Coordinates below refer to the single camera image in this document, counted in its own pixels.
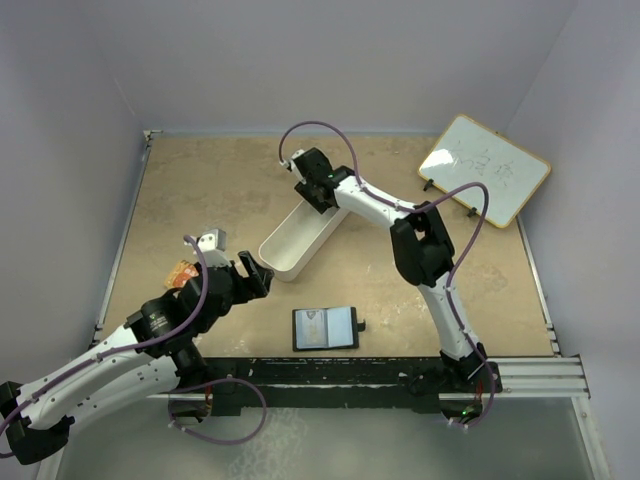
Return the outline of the black leather card holder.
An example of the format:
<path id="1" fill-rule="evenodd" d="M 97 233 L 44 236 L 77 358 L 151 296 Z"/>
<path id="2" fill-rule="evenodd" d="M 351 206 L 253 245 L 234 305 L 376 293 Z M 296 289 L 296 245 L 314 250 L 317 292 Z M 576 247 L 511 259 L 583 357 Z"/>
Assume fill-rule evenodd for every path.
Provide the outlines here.
<path id="1" fill-rule="evenodd" d="M 294 309 L 292 349 L 294 352 L 353 350 L 366 330 L 353 306 Z"/>

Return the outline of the credit card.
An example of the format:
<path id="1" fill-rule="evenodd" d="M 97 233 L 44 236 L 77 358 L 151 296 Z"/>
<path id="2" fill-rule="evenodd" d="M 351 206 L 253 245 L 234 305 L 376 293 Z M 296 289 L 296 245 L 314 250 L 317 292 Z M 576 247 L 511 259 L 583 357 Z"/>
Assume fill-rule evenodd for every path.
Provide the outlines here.
<path id="1" fill-rule="evenodd" d="M 296 310 L 294 324 L 295 346 L 297 349 L 309 350 L 326 345 L 326 314 L 322 309 Z"/>

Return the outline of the orange spiral notepad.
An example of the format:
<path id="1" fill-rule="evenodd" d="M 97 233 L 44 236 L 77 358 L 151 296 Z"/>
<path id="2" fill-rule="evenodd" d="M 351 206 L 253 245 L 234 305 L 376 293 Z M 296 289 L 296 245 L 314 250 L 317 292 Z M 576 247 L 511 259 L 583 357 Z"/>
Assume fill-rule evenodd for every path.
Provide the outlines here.
<path id="1" fill-rule="evenodd" d="M 198 277 L 199 272 L 196 266 L 188 261 L 179 261 L 164 280 L 164 287 L 167 290 L 183 288 L 186 283 L 194 277 Z"/>

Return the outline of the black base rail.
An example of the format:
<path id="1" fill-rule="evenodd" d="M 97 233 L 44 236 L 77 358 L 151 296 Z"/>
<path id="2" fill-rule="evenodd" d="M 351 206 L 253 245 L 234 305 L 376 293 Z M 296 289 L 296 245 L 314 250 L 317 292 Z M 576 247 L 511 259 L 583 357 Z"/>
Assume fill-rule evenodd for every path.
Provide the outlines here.
<path id="1" fill-rule="evenodd" d="M 204 374 L 179 381 L 172 394 L 212 387 L 212 414 L 244 408 L 405 409 L 475 415 L 502 391 L 497 363 L 463 379 L 438 357 L 209 357 Z"/>

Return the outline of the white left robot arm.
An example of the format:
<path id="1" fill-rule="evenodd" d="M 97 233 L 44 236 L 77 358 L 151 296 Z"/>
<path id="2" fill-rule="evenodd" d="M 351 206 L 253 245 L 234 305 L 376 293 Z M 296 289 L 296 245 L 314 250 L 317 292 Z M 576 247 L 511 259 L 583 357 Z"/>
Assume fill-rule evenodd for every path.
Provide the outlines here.
<path id="1" fill-rule="evenodd" d="M 194 340 L 235 305 L 266 297 L 274 273 L 242 251 L 245 269 L 199 260 L 196 276 L 145 302 L 106 339 L 54 373 L 1 386 L 5 458 L 37 463 L 61 450 L 93 414 L 148 395 L 194 392 L 213 381 Z"/>

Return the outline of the small whiteboard yellow frame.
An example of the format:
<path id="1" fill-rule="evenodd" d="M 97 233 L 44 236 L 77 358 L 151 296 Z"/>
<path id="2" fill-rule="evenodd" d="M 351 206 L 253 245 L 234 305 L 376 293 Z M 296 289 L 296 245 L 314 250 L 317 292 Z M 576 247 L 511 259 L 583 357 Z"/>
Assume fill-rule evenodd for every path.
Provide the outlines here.
<path id="1" fill-rule="evenodd" d="M 489 192 L 486 220 L 506 228 L 551 173 L 549 162 L 459 114 L 440 135 L 418 175 L 444 193 L 472 182 Z"/>

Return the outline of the white plastic card tray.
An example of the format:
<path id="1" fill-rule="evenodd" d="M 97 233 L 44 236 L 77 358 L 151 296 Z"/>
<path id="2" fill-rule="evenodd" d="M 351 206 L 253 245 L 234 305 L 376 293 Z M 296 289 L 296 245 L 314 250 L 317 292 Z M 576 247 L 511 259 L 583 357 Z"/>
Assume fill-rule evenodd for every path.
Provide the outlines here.
<path id="1" fill-rule="evenodd" d="M 347 215 L 335 207 L 318 213 L 302 200 L 260 245 L 262 263 L 277 280 L 292 282 Z"/>

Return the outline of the aluminium frame rail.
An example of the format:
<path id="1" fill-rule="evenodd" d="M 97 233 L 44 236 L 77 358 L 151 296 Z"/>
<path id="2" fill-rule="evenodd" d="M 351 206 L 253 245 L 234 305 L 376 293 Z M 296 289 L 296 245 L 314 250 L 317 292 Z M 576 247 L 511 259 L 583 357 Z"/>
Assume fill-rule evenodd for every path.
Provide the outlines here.
<path id="1" fill-rule="evenodd" d="M 520 216 L 517 217 L 517 226 L 553 355 L 497 357 L 495 362 L 499 366 L 502 378 L 500 395 L 513 398 L 590 399 L 591 392 L 581 357 L 566 357 L 562 354 L 528 235 Z"/>

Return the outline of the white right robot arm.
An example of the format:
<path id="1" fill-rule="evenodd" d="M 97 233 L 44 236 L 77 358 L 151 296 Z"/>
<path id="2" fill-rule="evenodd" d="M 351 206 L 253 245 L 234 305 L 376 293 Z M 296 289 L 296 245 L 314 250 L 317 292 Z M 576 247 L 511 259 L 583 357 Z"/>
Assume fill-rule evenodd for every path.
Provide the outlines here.
<path id="1" fill-rule="evenodd" d="M 353 169 L 333 167 L 317 148 L 298 150 L 280 164 L 297 178 L 295 191 L 317 212 L 345 210 L 389 232 L 395 267 L 418 288 L 436 326 L 446 383 L 456 391 L 476 384 L 486 353 L 453 280 L 455 248 L 437 208 L 395 198 Z"/>

